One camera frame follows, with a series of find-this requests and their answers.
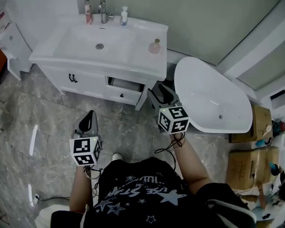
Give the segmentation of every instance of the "gray tile floor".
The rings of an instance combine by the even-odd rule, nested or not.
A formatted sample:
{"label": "gray tile floor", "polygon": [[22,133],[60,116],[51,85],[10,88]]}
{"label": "gray tile floor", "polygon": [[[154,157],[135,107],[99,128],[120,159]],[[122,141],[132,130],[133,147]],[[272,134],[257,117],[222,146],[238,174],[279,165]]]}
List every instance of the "gray tile floor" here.
{"label": "gray tile floor", "polygon": [[[8,75],[0,85],[0,99],[5,101],[0,103],[0,127],[4,129],[0,132],[0,207],[8,214],[12,227],[35,227],[28,184],[33,194],[37,192],[43,198],[70,195],[76,166],[69,154],[68,140],[75,120],[86,111],[96,111],[104,141],[98,168],[104,168],[115,152],[128,162],[156,156],[173,165],[169,153],[153,153],[170,141],[167,135],[159,133],[148,101],[137,112],[134,106],[126,104],[73,93],[61,95],[37,65],[22,79],[19,82]],[[38,131],[30,156],[35,125]],[[186,136],[211,178],[224,182],[232,148],[226,137],[194,130]]]}

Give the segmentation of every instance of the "black t-shirt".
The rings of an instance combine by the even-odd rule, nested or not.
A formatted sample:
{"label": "black t-shirt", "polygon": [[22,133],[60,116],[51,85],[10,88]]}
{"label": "black t-shirt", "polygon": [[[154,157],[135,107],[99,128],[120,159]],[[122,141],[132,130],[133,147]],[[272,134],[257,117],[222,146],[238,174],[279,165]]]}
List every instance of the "black t-shirt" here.
{"label": "black t-shirt", "polygon": [[[84,227],[107,224],[226,227],[222,219],[237,227],[254,227],[242,212],[225,205],[213,207],[208,203],[211,200],[247,209],[226,184],[207,184],[192,195],[164,161],[149,158],[130,164],[117,160],[100,176],[99,202],[86,213]],[[82,217],[79,213],[58,211],[52,215],[51,227],[80,227]]]}

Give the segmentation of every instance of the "foot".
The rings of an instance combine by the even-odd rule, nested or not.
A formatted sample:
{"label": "foot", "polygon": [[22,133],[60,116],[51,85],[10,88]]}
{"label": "foot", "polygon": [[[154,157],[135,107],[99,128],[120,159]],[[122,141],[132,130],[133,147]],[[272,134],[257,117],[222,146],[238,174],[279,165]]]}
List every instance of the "foot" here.
{"label": "foot", "polygon": [[124,160],[123,157],[119,154],[119,153],[115,153],[113,156],[112,156],[112,160],[111,161],[116,161],[116,160]]}

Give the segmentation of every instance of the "drain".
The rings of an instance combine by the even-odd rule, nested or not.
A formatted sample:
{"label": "drain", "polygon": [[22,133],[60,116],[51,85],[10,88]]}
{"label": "drain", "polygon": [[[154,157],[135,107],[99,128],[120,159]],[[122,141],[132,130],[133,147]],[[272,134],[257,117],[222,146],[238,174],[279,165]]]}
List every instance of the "drain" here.
{"label": "drain", "polygon": [[101,50],[102,48],[104,48],[104,45],[103,45],[103,44],[97,44],[97,45],[96,45],[96,49],[97,49],[97,50]]}

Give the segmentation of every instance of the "cardboard box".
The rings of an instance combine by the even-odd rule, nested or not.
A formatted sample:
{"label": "cardboard box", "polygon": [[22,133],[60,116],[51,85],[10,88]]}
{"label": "cardboard box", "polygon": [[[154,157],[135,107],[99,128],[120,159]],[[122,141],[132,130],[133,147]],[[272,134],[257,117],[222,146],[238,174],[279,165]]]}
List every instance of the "cardboard box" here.
{"label": "cardboard box", "polygon": [[273,181],[276,177],[271,174],[269,162],[278,164],[278,161],[279,148],[274,146],[230,152],[226,183],[233,189],[247,190],[257,182]]}
{"label": "cardboard box", "polygon": [[229,141],[232,143],[250,142],[267,139],[273,136],[272,129],[264,137],[266,127],[271,124],[271,113],[268,109],[259,105],[252,105],[252,125],[247,133],[232,133],[229,135]]}

